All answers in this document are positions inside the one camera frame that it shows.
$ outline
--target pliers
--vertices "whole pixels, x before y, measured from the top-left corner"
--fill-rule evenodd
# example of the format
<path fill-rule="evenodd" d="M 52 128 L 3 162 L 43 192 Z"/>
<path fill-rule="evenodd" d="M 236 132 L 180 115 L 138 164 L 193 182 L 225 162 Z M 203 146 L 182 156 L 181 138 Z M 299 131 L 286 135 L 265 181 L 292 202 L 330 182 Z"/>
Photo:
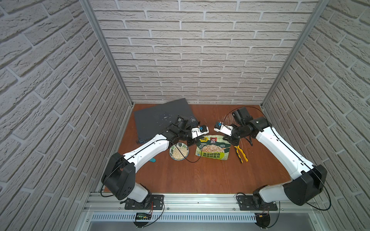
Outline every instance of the pliers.
<path fill-rule="evenodd" d="M 244 154 L 243 150 L 239 147 L 239 145 L 238 145 L 238 146 L 234 146 L 234 148 L 236 149 L 236 155 L 238 156 L 238 158 L 239 158 L 240 162 L 241 162 L 241 163 L 243 163 L 243 160 L 242 160 L 242 158 L 240 157 L 239 152 L 241 152 L 241 154 L 243 155 L 243 157 L 244 157 L 245 161 L 246 161 L 246 162 L 248 162 L 247 157 L 245 156 L 245 154 Z"/>

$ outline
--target oatmeal bag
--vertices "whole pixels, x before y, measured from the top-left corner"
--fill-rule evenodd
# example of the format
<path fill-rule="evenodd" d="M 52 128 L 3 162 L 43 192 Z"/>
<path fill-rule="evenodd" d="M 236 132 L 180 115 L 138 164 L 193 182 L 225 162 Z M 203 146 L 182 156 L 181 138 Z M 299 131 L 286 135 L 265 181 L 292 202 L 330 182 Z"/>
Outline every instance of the oatmeal bag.
<path fill-rule="evenodd" d="M 204 136 L 196 143 L 195 154 L 218 160 L 227 160 L 231 144 L 220 135 Z"/>

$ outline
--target white brick wallpaper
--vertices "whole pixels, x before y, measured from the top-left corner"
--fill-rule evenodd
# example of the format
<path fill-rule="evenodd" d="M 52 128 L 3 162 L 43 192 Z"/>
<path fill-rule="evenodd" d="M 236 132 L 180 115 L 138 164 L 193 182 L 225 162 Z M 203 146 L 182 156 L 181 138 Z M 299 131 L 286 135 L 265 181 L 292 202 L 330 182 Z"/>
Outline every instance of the white brick wallpaper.
<path fill-rule="evenodd" d="M 0 230 L 73 230 L 127 107 L 77 0 L 1 0 Z"/>
<path fill-rule="evenodd" d="M 370 229 L 370 9 L 331 0 L 264 106 L 302 155 L 328 170 L 330 230 Z M 321 208 L 329 205 L 321 193 Z"/>
<path fill-rule="evenodd" d="M 261 103 L 316 1 L 91 0 L 134 102 Z"/>

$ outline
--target floor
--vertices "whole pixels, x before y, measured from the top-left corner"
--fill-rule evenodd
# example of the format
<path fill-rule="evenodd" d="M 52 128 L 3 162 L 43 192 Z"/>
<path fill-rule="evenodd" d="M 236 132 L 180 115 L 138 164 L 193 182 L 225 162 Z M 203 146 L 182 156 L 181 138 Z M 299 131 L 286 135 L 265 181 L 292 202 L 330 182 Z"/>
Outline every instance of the floor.
<path fill-rule="evenodd" d="M 155 104 L 136 104 L 134 112 L 155 106 Z M 213 130 L 216 121 L 242 105 L 190 105 L 201 125 L 209 127 L 209 135 L 221 135 Z M 253 118 L 262 116 L 254 108 L 247 108 Z M 230 114 L 225 124 L 234 123 Z M 132 113 L 118 152 L 124 154 L 139 147 L 138 137 Z M 228 160 L 215 160 L 202 157 L 196 163 L 186 160 L 175 161 L 166 150 L 158 154 L 156 162 L 147 162 L 136 174 L 136 182 L 158 193 L 252 193 L 263 185 L 274 185 L 290 180 L 282 164 L 257 140 L 253 146 L 242 140 L 242 146 L 248 162 L 240 163 L 235 149 L 231 148 Z M 195 161 L 196 145 L 189 147 L 191 161 Z"/>

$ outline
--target wire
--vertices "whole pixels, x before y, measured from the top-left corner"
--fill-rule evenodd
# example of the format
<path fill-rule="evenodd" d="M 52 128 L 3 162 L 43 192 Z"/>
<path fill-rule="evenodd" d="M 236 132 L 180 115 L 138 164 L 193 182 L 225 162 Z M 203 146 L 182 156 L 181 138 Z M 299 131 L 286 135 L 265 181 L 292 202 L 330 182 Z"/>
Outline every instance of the wire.
<path fill-rule="evenodd" d="M 144 225 L 144 226 L 137 226 L 138 228 L 148 227 L 149 225 L 151 225 L 151 224 L 153 224 L 154 222 L 158 221 L 158 219 L 162 216 L 162 214 L 163 214 L 163 212 L 164 212 L 164 202 L 163 202 L 163 201 L 161 201 L 160 199 L 154 199 L 153 201 L 155 201 L 155 200 L 162 202 L 162 204 L 163 204 L 163 210 L 162 210 L 162 213 L 161 213 L 161 214 L 159 215 L 159 217 L 157 217 L 157 219 L 156 219 L 155 221 L 153 221 L 152 223 L 150 223 L 150 224 L 148 224 L 148 225 Z"/>
<path fill-rule="evenodd" d="M 100 195 L 102 196 L 102 197 L 111 197 L 111 196 L 114 196 L 114 194 L 112 194 L 112 195 L 109 195 L 109 196 L 103 196 L 103 193 L 102 193 L 102 191 L 103 191 L 103 187 L 104 187 L 104 183 L 108 180 L 108 178 L 122 165 L 122 164 L 124 164 L 125 162 L 127 162 L 129 159 L 131 159 L 131 158 L 133 158 L 134 156 L 136 156 L 139 152 L 141 152 L 141 151 L 143 151 L 145 148 L 147 148 L 148 146 L 146 146 L 146 147 L 144 147 L 143 149 L 141 149 L 141 150 L 139 150 L 137 153 L 135 153 L 135 154 L 133 154 L 132 156 L 130 156 L 127 160 L 122 156 L 121 158 L 123 158 L 123 160 L 121 161 L 121 163 L 119 163 L 118 164 L 118 167 L 117 168 L 115 168 L 112 172 L 111 172 L 111 174 L 109 174 L 109 176 L 107 177 L 107 178 L 105 178 L 105 180 L 104 180 L 104 182 L 103 182 L 103 184 L 102 184 L 102 186 L 101 186 L 101 188 L 100 188 Z"/>
<path fill-rule="evenodd" d="M 236 195 L 235 195 L 235 199 L 236 199 L 236 201 L 239 203 L 239 200 L 238 200 L 238 194 L 243 194 L 244 196 L 247 196 L 247 195 L 245 195 L 244 193 L 242 193 L 242 192 L 238 192 Z"/>
<path fill-rule="evenodd" d="M 153 201 L 152 201 L 152 210 L 150 212 L 150 216 L 153 214 Z"/>
<path fill-rule="evenodd" d="M 261 214 L 263 214 L 265 211 L 266 211 L 266 207 L 265 207 L 265 209 L 263 210 L 263 212 L 262 212 L 262 213 L 258 213 L 257 215 L 261 215 Z"/>
<path fill-rule="evenodd" d="M 275 221 L 275 223 L 273 223 L 273 224 L 272 224 L 272 225 L 270 225 L 269 227 L 266 227 L 266 229 L 273 227 L 273 226 L 276 224 L 276 222 L 278 221 L 279 216 L 280 216 L 280 201 L 279 201 L 279 213 L 277 214 L 276 221 Z"/>
<path fill-rule="evenodd" d="M 125 163 L 125 161 L 121 161 L 121 163 L 119 163 L 118 164 L 118 167 L 116 168 L 116 169 L 114 169 L 112 172 L 111 172 L 111 174 L 109 174 L 109 176 L 104 180 L 104 183 L 107 181 L 107 179 L 115 172 L 115 170 L 117 170 L 119 167 L 121 167 L 121 165 L 123 164 L 123 163 Z M 102 197 L 111 197 L 111 196 L 114 196 L 113 194 L 112 195 L 109 195 L 109 196 L 104 196 L 103 194 L 102 194 L 102 191 L 103 191 L 103 186 L 104 186 L 104 183 L 101 185 L 101 188 L 100 188 L 100 195 L 102 196 Z"/>
<path fill-rule="evenodd" d="M 317 208 L 317 207 L 315 207 L 315 206 L 313 206 L 313 205 L 311 205 L 310 203 L 308 203 L 308 202 L 306 202 L 306 204 L 308 204 L 308 205 L 310 205 L 311 207 L 314 207 L 314 208 L 316 208 L 316 209 L 318 209 L 318 210 L 321 210 L 321 211 L 327 211 L 327 210 L 329 210 L 330 208 L 331 208 L 331 206 L 332 206 L 332 200 L 331 200 L 331 198 L 330 198 L 330 194 L 329 194 L 329 192 L 327 191 L 327 189 L 326 189 L 326 187 L 325 187 L 325 185 L 324 185 L 324 183 L 321 181 L 321 179 L 320 179 L 320 177 L 313 171 L 313 169 L 312 168 L 310 168 L 304 161 L 302 161 L 301 160 L 301 158 L 299 158 L 299 156 L 297 156 L 284 142 L 282 142 L 281 140 L 280 140 L 280 138 L 276 135 L 276 133 L 274 132 L 274 130 L 271 128 L 271 130 L 272 130 L 272 132 L 274 133 L 274 135 L 276 136 L 276 138 L 278 139 L 278 141 L 280 141 L 285 147 L 287 147 L 304 165 L 306 165 L 306 167 L 309 169 L 309 170 L 312 170 L 312 172 L 316 175 L 316 177 L 320 180 L 320 182 L 323 184 L 323 186 L 324 186 L 324 189 L 325 189 L 325 191 L 326 191 L 326 194 L 327 194 L 327 196 L 328 196 L 328 199 L 329 199 L 329 206 L 326 208 L 326 209 L 322 209 L 322 208 Z"/>
<path fill-rule="evenodd" d="M 170 141 L 170 140 L 167 140 L 168 142 L 170 142 L 171 144 L 173 144 L 178 150 L 179 150 L 179 152 L 181 153 L 181 155 L 185 158 L 185 160 L 187 160 L 187 161 L 189 161 L 190 163 L 195 163 L 195 162 L 197 162 L 197 161 L 199 161 L 200 159 L 201 159 L 201 157 L 202 157 L 202 155 L 200 155 L 199 156 L 199 158 L 196 160 L 196 161 L 190 161 L 190 160 L 188 160 L 184 155 L 183 155 L 183 153 L 180 151 L 180 149 L 177 147 L 177 145 L 175 145 L 172 141 Z"/>
<path fill-rule="evenodd" d="M 229 113 L 227 113 L 227 114 L 225 115 L 225 118 L 223 119 L 222 124 L 225 126 L 225 120 L 226 120 L 226 117 L 227 117 L 231 112 L 233 112 L 233 111 L 235 111 L 235 110 L 238 110 L 238 109 L 241 109 L 241 108 L 255 108 L 255 107 L 252 107 L 252 106 L 244 106 L 244 107 L 240 107 L 240 108 L 233 109 L 232 111 L 230 111 Z M 259 110 L 259 111 L 262 113 L 262 115 L 266 118 L 266 116 L 264 115 L 264 113 L 263 113 L 260 109 L 258 109 L 258 108 L 255 108 L 255 109 Z"/>

